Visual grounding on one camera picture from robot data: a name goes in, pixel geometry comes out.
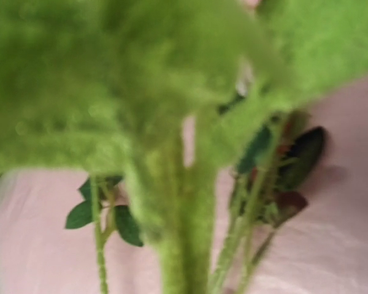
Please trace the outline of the fuzzy green fake plant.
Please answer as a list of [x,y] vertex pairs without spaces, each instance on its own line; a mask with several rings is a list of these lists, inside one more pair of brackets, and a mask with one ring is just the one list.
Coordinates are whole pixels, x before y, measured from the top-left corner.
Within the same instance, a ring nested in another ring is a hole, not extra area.
[[234,169],[368,73],[368,1],[0,1],[0,174],[124,177],[164,293],[209,293]]

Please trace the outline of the single pink fake rose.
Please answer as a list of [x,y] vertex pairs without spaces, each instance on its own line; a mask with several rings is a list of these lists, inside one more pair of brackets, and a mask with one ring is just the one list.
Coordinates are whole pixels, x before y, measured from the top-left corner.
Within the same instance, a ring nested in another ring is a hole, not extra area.
[[242,273],[235,293],[244,293],[277,230],[308,205],[298,188],[320,161],[327,139],[324,127],[308,127],[309,118],[304,110],[275,115],[240,158],[234,169],[228,233],[209,293],[222,293],[238,253]]

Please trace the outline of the pink fake rose bunch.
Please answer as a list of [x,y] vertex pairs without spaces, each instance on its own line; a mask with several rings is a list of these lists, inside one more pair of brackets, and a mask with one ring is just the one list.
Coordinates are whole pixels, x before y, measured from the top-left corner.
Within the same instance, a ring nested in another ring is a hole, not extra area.
[[77,230],[92,224],[100,292],[109,293],[105,264],[105,245],[113,234],[135,247],[144,245],[140,229],[131,214],[128,201],[120,191],[123,176],[90,176],[77,189],[82,201],[66,216],[66,230]]

